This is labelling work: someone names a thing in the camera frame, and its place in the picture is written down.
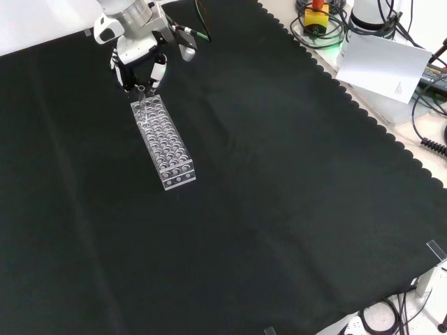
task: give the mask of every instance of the black cable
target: black cable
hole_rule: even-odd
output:
[[[377,0],[377,6],[379,7],[379,13],[380,13],[380,16],[381,16],[381,18],[382,18],[382,21],[383,21],[383,23],[385,23],[386,22],[386,20],[385,20],[385,15],[383,14],[383,11],[382,11],[382,3],[380,2],[380,0]]]
[[[408,26],[407,29],[407,33],[410,33],[410,29],[411,29],[411,25],[413,24],[413,5],[414,5],[414,0],[411,0],[411,11],[410,11],[410,25]]]
[[[342,330],[340,330],[340,333],[338,335],[344,335],[344,332],[346,331],[346,328],[348,328],[348,325],[344,326]]]
[[[394,3],[393,3],[393,6],[391,6],[391,3],[389,3],[388,0],[385,0],[385,2],[388,5],[391,12],[394,13],[395,15],[397,15],[397,12],[394,10]]]
[[[432,292],[433,292],[433,289],[432,289],[432,290],[430,291],[430,293],[428,294],[427,299],[425,300],[425,302],[424,302],[424,304],[422,305],[422,308],[419,310],[419,312],[417,312],[417,313],[416,313],[410,320],[407,320],[407,321],[404,323],[405,326],[407,326],[411,321],[413,321],[414,318],[415,318],[416,316],[418,316],[418,315],[424,310],[425,305],[427,305],[427,303],[428,303],[428,299],[430,298],[430,295],[432,295]]]
[[[422,106],[424,106],[424,107],[426,107],[426,108],[430,108],[430,109],[432,109],[432,108],[427,104],[428,102],[424,99],[423,96],[421,96],[420,99],[421,99],[422,101],[424,101],[425,103],[421,103],[420,101],[418,101],[418,104],[419,104],[419,105],[422,105]]]
[[[399,31],[399,33],[405,37],[407,40],[410,41],[411,44],[413,44],[415,47],[419,47],[420,49],[423,49],[423,47],[421,47],[419,44],[417,44],[414,39],[409,35],[408,31],[405,30],[405,28],[398,23],[397,24],[397,30]],[[442,64],[444,64],[445,66],[447,66],[447,63],[445,61],[443,61],[442,59],[440,59],[438,56],[436,55],[432,55],[435,59],[437,59],[438,61],[440,61]],[[428,89],[430,89],[431,87],[433,87],[433,85],[435,85],[437,82],[440,82],[441,80],[447,79],[447,75],[443,75],[440,78],[436,79],[433,82],[430,82],[427,86],[424,87],[424,89],[422,90],[422,92],[419,94],[416,91],[416,94],[418,95],[418,97],[415,99],[414,104],[413,104],[413,108],[411,110],[411,125],[413,126],[414,132],[416,133],[416,135],[420,138],[421,140],[421,144],[425,147],[427,147],[428,149],[431,149],[433,151],[438,152],[439,154],[443,154],[444,156],[447,156],[447,147],[445,145],[442,145],[438,142],[429,140],[426,137],[423,137],[419,132],[418,129],[416,128],[416,123],[414,121],[414,112],[416,110],[416,105],[418,104],[418,101],[420,99],[423,100],[422,96],[425,95],[428,91]],[[436,108],[432,107],[431,108],[437,112],[438,114],[441,115],[446,115],[446,111],[441,107],[441,111],[438,111]]]
[[[200,21],[200,23],[202,24],[202,27],[208,36],[208,41],[211,42],[211,35],[210,35],[210,32],[208,31],[205,21],[203,20],[202,14],[200,13],[200,9],[198,7],[197,0],[193,0],[193,2],[194,2],[194,10],[196,12],[197,18]]]
[[[399,315],[400,315],[400,320],[401,320],[401,322],[399,322],[399,334],[400,335],[405,335],[405,329],[404,329],[404,326],[402,324],[403,323],[402,322],[402,311],[404,309],[403,309],[403,304],[400,301],[400,295],[397,295],[397,302],[399,303]]]
[[[404,294],[404,311],[405,311],[405,321],[406,321],[406,323],[405,323],[406,335],[410,335],[410,329],[409,329],[409,326],[408,326],[408,323],[407,323],[408,315],[406,314],[406,293]]]
[[[388,19],[390,19],[391,13],[395,13],[395,10],[394,10],[394,0],[391,0],[390,11],[388,12]]]
[[[433,94],[433,102],[436,106],[438,106],[438,108],[442,111],[442,115],[447,116],[447,112],[445,109],[442,108],[441,104],[438,102],[437,98],[436,98],[436,94],[434,92],[432,92]]]
[[[391,311],[393,312],[394,323],[393,323],[393,325],[391,326],[390,329],[381,330],[381,331],[372,329],[366,322],[366,319],[365,319],[365,309],[363,309],[360,312],[358,312],[358,316],[362,320],[363,327],[365,328],[365,330],[368,333],[370,333],[371,335],[393,335],[397,331],[399,331],[400,325],[402,324],[402,319],[401,319],[401,317],[399,315],[399,312],[396,309],[396,306],[389,299],[382,299],[380,302],[386,304],[391,309]]]
[[[305,27],[303,21],[301,20],[302,16],[304,16],[304,14],[305,14],[305,11],[306,11],[307,8],[312,9],[314,11],[321,12],[321,13],[325,13],[327,16],[329,16],[329,21],[330,22],[335,22],[336,23],[335,28],[333,30],[329,31],[329,32],[326,32],[326,33],[316,33],[314,31],[308,30],[308,28]],[[334,9],[335,5],[330,5],[329,8],[330,9],[331,8]],[[345,16],[348,15],[348,13],[343,8],[340,8],[340,10],[342,11],[342,15],[345,15]],[[300,26],[302,27],[303,32],[310,34],[314,38],[320,38],[320,39],[323,39],[323,40],[330,40],[330,39],[338,38],[338,41],[337,42],[333,42],[333,43],[329,43],[329,44],[326,44],[326,45],[311,45],[311,44],[308,43],[308,41],[306,41],[302,36],[298,35],[293,30],[293,24],[295,22],[297,22],[297,21],[300,23]],[[304,46],[309,47],[311,49],[315,49],[315,50],[327,49],[329,47],[334,47],[334,46],[338,46],[338,45],[342,44],[343,43],[343,38],[344,38],[344,32],[345,32],[343,23],[337,17],[335,17],[331,13],[331,11],[329,13],[327,13],[327,12],[324,12],[323,10],[317,10],[315,8],[312,8],[312,4],[311,3],[307,4],[305,6],[299,7],[299,9],[298,9],[298,16],[296,17],[296,19],[294,19],[291,22],[290,28],[291,28],[292,35],[293,35],[293,37],[296,38],[296,40],[298,40]],[[334,35],[334,36],[330,36],[330,34],[335,32],[336,30],[339,30],[339,32],[336,35]]]

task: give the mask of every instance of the black cloth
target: black cloth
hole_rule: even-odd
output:
[[[447,247],[441,183],[257,3],[204,2],[213,42],[166,50],[197,174],[171,191],[110,45],[0,59],[0,334],[315,334]]]

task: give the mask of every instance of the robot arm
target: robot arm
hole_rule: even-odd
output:
[[[144,85],[153,94],[163,79],[167,57],[160,53],[165,45],[179,47],[184,60],[190,61],[196,53],[196,42],[191,29],[166,16],[158,2],[145,0],[97,0],[103,14],[94,25],[97,43],[104,44],[117,39],[110,60],[110,70],[118,87],[130,91]],[[138,81],[133,67],[148,59],[154,59],[151,77]]]

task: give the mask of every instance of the test tube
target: test tube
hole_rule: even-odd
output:
[[[138,101],[140,102],[140,113],[143,116],[146,113],[146,87],[138,86]]]

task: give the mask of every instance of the white paper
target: white paper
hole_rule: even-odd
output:
[[[431,56],[427,50],[353,33],[337,79],[408,103]]]

